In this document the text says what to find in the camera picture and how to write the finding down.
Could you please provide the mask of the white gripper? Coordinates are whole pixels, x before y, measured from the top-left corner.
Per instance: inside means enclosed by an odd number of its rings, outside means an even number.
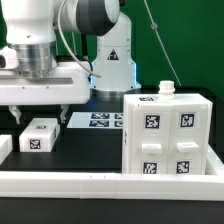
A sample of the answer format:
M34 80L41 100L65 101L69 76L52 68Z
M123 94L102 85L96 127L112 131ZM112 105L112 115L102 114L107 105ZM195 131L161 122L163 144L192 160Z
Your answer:
M90 98L88 73L76 62L61 62L46 78L22 78L15 70L0 70L0 105L9 106L20 123L20 105L61 105L66 122L68 104L85 104Z

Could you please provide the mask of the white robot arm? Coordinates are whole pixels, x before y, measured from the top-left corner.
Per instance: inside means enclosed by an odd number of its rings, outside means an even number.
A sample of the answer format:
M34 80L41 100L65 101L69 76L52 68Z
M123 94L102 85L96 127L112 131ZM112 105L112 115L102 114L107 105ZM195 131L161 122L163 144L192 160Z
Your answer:
M119 0L0 0L6 45L0 49L0 106L15 118L23 105L84 104L92 91L139 89L131 58L131 21ZM60 62L56 41L66 32L97 37L94 62Z

